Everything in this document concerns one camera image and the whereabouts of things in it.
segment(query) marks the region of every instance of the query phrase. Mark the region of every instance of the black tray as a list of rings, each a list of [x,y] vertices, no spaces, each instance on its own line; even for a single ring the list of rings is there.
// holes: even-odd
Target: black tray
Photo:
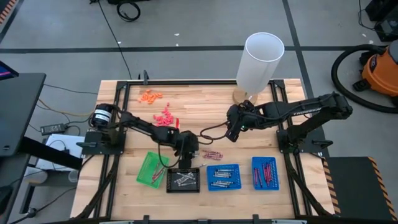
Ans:
[[[174,181],[181,178],[181,174],[192,173],[193,178],[196,179],[196,184],[186,185],[179,187],[177,183]],[[167,170],[167,193],[199,193],[200,192],[200,170],[199,168],[191,168],[191,169],[168,169]]]

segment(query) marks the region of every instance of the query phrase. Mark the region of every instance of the black hose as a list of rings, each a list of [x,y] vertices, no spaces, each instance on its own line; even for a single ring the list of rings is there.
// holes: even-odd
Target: black hose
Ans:
[[[334,62],[333,66],[331,67],[331,80],[336,86],[336,89],[343,95],[345,95],[347,98],[350,100],[354,101],[355,103],[362,105],[364,107],[367,107],[369,109],[375,110],[375,111],[380,111],[383,113],[398,113],[398,108],[392,108],[388,106],[382,106],[382,105],[377,105],[375,103],[371,103],[367,100],[364,100],[360,98],[359,96],[355,95],[354,93],[348,91],[340,82],[340,80],[337,77],[337,70],[338,67],[340,66],[340,63],[349,55],[361,51],[361,50],[367,50],[375,54],[383,54],[386,50],[383,48],[380,48],[375,45],[371,44],[362,44],[355,46],[351,49],[348,49],[344,51]]]
[[[121,11],[120,11],[120,7],[121,7],[123,4],[130,4],[130,5],[132,5],[133,7],[135,7],[135,8],[137,9],[137,16],[134,17],[134,18],[131,18],[131,17],[129,17],[125,12],[121,12]],[[133,22],[133,21],[136,21],[136,20],[141,16],[141,10],[139,9],[138,5],[137,5],[136,3],[134,3],[132,0],[125,0],[125,1],[119,2],[118,6],[116,6],[116,10],[117,10],[117,12],[118,12],[119,17],[120,17],[122,20],[126,21],[126,22]]]

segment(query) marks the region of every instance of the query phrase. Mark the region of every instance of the yellow and black caution stripe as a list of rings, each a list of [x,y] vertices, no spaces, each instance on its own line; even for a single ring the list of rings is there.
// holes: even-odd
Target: yellow and black caution stripe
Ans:
[[[386,204],[389,207],[389,210],[390,210],[390,213],[391,213],[391,217],[392,217],[392,219],[394,221],[397,221],[397,215],[396,215],[396,213],[395,213],[395,211],[394,211],[394,209],[392,207],[391,200],[388,197],[387,189],[386,189],[386,186],[384,186],[383,179],[381,178],[381,174],[379,172],[379,168],[377,168],[376,161],[372,157],[368,157],[368,158],[372,162],[372,166],[373,166],[374,172],[377,175],[377,180],[379,181],[381,191],[383,192],[384,198],[386,200]]]
[[[341,210],[340,207],[338,206],[337,195],[335,191],[335,186],[333,185],[333,180],[330,175],[329,165],[325,159],[322,159],[322,161],[323,161],[323,171],[325,171],[326,181],[328,182],[331,202],[333,203],[333,208],[335,209],[335,213],[338,215],[341,213]]]
[[[6,20],[6,17],[8,16],[8,14],[10,14],[11,9],[14,7],[16,2],[17,2],[17,0],[10,0],[8,2],[7,6],[0,13],[0,24],[2,24]]]

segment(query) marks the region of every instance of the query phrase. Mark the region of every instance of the orange part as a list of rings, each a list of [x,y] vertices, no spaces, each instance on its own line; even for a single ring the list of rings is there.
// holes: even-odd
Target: orange part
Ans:
[[[389,53],[390,47],[384,54],[373,55],[368,60],[362,72],[362,78],[369,82],[371,89],[382,94],[398,96],[398,64]]]

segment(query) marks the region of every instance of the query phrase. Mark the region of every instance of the blue tray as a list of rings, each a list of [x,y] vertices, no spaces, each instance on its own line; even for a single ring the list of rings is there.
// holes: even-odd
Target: blue tray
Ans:
[[[264,172],[262,171],[263,164],[271,165],[271,176],[272,181],[269,182],[267,186],[267,182],[264,178]],[[259,169],[260,178],[262,181],[262,187],[260,186],[260,182],[257,180],[257,185],[254,181],[254,168]],[[253,157],[251,160],[251,172],[253,179],[253,187],[255,190],[279,190],[279,181],[278,181],[278,171],[276,166],[275,157]]]
[[[218,169],[232,169],[234,171],[231,172],[230,178],[222,178],[222,177],[213,177],[213,174]],[[228,165],[217,165],[217,166],[207,166],[207,186],[209,191],[218,191],[218,190],[238,190],[242,188],[241,183],[241,174],[239,173],[239,165],[237,164],[228,164]],[[231,181],[234,182],[228,188],[212,186],[211,183],[216,182],[217,180]]]

